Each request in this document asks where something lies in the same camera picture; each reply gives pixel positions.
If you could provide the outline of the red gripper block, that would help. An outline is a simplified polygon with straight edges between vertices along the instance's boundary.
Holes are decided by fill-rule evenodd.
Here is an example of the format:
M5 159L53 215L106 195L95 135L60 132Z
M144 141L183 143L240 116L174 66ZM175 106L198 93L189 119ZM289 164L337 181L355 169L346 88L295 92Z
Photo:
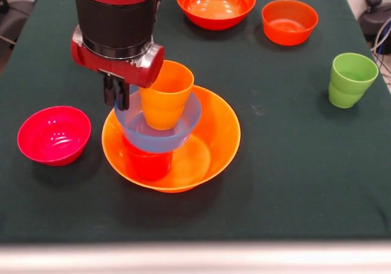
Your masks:
M93 54L80 39L72 38L71 55L77 64L89 70L108 73L103 77L104 102L108 106L114 106L116 100L111 75L123 79L117 80L117 106L119 110L126 111L129 108L129 84L150 87L156 81L163 66L164 47L153 44L143 56L135 60L111 60Z

